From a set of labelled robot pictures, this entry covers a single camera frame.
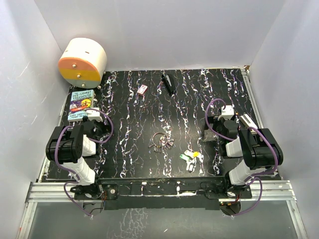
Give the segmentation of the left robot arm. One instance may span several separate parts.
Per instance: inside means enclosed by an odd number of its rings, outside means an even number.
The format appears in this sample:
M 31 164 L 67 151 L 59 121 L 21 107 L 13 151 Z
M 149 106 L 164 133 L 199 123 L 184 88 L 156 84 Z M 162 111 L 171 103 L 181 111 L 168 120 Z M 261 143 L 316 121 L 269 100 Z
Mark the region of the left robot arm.
M 90 165 L 100 158 L 97 140 L 109 132 L 109 125 L 96 120 L 84 120 L 75 126 L 57 126 L 46 145 L 48 160 L 60 169 L 68 171 L 85 192 L 93 199 L 103 193 L 103 186 L 97 182 L 96 173 Z

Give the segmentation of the metal keyring with keys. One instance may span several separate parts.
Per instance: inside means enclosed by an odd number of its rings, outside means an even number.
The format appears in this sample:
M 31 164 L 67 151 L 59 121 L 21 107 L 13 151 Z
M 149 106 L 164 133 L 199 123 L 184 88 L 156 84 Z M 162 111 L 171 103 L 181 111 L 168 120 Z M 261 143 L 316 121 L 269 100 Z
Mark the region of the metal keyring with keys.
M 174 139 L 164 132 L 157 132 L 152 136 L 149 148 L 153 148 L 156 153 L 162 153 L 164 150 L 171 149 L 173 145 Z

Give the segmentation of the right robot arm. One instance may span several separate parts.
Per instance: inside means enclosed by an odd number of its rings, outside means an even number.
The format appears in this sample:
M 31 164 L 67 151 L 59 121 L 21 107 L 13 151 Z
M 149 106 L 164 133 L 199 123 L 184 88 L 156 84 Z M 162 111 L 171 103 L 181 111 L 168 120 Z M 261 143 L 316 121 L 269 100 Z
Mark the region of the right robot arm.
M 240 116 L 244 127 L 235 121 L 235 116 L 206 116 L 205 129 L 218 137 L 219 154 L 226 158 L 241 158 L 241 162 L 225 174 L 222 185 L 225 196 L 232 198 L 255 177 L 273 174 L 283 163 L 283 152 L 267 128 L 258 128 L 252 119 Z

